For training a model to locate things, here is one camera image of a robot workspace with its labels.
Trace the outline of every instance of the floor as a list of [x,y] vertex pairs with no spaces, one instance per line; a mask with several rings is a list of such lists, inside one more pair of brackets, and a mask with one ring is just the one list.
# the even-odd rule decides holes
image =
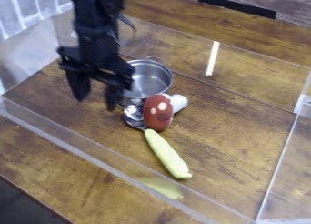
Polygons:
[[0,178],[1,224],[68,224],[49,209]]

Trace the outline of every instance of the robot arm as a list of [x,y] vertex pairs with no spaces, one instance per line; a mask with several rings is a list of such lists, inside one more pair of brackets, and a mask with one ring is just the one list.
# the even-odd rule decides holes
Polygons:
[[124,0],[72,1],[79,47],[59,48],[60,68],[79,101],[89,93],[91,79],[107,84],[105,99],[108,109],[113,110],[124,89],[131,89],[135,71],[119,56],[117,18],[133,27],[120,15]]

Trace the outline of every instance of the stainless steel pot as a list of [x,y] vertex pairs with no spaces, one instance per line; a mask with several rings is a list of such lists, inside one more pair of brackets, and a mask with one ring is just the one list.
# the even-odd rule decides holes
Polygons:
[[119,101],[121,107],[139,104],[151,95],[166,93],[171,87],[170,69],[151,58],[128,61],[135,67],[133,88],[124,91]]

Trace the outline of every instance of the wooden table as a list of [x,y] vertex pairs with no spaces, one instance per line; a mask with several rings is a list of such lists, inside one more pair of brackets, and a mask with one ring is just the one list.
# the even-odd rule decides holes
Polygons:
[[[311,31],[294,25],[186,0],[128,0],[127,12],[184,33],[243,46],[295,63],[308,63],[306,55]],[[149,25],[139,24],[147,32]],[[156,31],[151,34],[148,43],[156,43],[152,52],[166,58],[174,70],[170,93],[184,94],[191,104],[162,133],[195,175],[180,183],[244,217],[255,219],[291,131],[295,119],[291,111],[308,71],[304,67],[263,59],[224,46],[215,68],[219,74],[206,78],[202,76],[204,71],[187,66],[195,63],[188,52],[200,50],[199,38],[184,34],[179,36],[176,32],[167,32],[168,29],[160,29],[159,34]],[[179,53],[166,57],[166,50],[170,50],[176,37],[180,43],[174,48]],[[195,49],[186,47],[188,42],[196,42]],[[135,54],[151,52],[147,46]],[[180,60],[186,56],[192,64]],[[240,58],[250,65],[260,64],[260,69],[254,71],[240,65]],[[274,69],[268,71],[264,68],[272,62]],[[226,78],[228,70],[224,68],[228,67],[234,74]],[[252,81],[260,80],[274,88],[260,82],[239,82],[243,79],[238,75],[251,77]],[[287,86],[291,86],[287,92],[279,93],[279,89]],[[141,133],[124,125],[120,109],[115,113],[105,111],[101,89],[101,84],[93,84],[88,99],[76,103],[63,72],[53,63],[9,90],[5,97],[170,177]],[[188,215],[133,188],[123,179],[12,122],[4,119],[1,122],[1,175],[73,222],[196,223]],[[211,218],[230,223],[230,219]]]

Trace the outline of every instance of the metal pot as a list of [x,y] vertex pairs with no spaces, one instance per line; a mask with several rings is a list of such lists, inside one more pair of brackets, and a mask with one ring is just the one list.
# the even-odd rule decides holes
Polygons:
[[151,95],[166,93],[172,84],[172,74],[170,69],[156,62],[153,57],[141,60],[128,61],[135,67],[133,88],[125,90],[119,100],[119,105],[137,105]]

